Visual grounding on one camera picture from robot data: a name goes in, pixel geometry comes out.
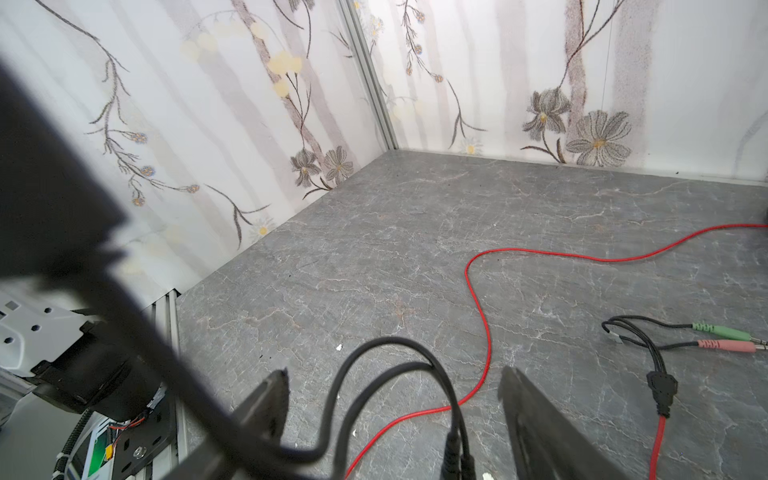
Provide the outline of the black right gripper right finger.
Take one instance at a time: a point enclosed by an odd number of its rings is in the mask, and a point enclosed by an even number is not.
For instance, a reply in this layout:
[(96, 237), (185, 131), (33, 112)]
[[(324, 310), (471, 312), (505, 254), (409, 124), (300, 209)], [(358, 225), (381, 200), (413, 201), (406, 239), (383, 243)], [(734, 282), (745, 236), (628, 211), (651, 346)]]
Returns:
[(625, 479), (519, 369), (506, 366), (497, 390), (520, 479)]

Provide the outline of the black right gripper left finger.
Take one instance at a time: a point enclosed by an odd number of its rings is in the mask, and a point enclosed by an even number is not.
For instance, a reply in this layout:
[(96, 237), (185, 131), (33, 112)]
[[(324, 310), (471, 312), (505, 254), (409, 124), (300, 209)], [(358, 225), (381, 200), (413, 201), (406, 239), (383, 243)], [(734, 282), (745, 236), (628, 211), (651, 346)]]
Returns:
[[(280, 460), (270, 450), (279, 447), (289, 408), (289, 375), (286, 369), (271, 372), (258, 387), (237, 407), (231, 418), (237, 426), (255, 436), (259, 442), (243, 446), (249, 459), (259, 462), (266, 478), (289, 471), (280, 467)], [(211, 439), (206, 439), (186, 457), (166, 479), (233, 479), (245, 467), (227, 456), (225, 451)]]

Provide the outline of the black headphones with blue band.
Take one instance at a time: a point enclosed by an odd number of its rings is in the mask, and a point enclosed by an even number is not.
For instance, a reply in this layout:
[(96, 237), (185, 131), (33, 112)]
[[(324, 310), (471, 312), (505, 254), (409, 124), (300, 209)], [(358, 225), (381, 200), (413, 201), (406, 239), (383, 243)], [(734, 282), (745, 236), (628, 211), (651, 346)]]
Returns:
[(105, 276), (125, 220), (7, 67), (1, 69), (1, 276), (72, 285)]

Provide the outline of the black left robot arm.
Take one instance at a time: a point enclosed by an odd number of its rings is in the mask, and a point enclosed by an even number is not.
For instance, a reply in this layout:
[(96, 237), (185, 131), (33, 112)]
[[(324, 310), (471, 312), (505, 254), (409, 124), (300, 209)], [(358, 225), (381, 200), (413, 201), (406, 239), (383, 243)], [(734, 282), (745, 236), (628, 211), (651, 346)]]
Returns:
[(98, 317), (1, 291), (1, 371), (70, 413), (118, 421), (142, 413), (161, 381)]

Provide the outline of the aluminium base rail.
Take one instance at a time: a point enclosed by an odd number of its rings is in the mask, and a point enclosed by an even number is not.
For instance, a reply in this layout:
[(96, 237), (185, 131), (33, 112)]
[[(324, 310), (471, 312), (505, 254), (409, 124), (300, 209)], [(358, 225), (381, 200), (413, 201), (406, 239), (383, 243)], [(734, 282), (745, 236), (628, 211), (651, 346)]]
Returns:
[[(172, 289), (159, 299), (155, 300), (151, 307), (145, 310), (146, 316), (152, 321), (159, 337), (168, 351), (166, 357), (172, 358), (176, 363), (180, 362), (180, 334), (177, 301), (180, 293)], [(171, 406), (175, 414), (174, 429), (170, 443), (163, 447), (139, 473), (135, 479), (164, 479), (189, 455), (188, 425), (184, 403), (178, 399), (177, 381), (171, 378), (172, 371), (169, 367), (161, 368), (162, 392), (166, 398), (173, 398)]]

